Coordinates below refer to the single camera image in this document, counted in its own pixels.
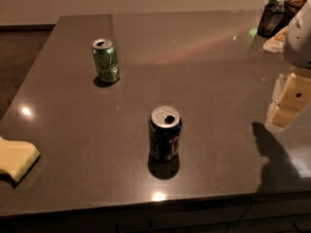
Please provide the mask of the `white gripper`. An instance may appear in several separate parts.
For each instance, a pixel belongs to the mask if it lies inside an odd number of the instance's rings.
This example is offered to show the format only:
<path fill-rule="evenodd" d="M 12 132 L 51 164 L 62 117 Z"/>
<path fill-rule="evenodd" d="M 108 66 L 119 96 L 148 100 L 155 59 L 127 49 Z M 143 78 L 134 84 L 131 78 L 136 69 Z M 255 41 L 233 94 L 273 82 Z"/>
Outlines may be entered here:
<path fill-rule="evenodd" d="M 311 0 L 307 0 L 288 25 L 284 55 L 296 67 L 311 68 Z M 288 128 L 310 103 L 310 69 L 280 74 L 267 111 L 267 127 Z"/>

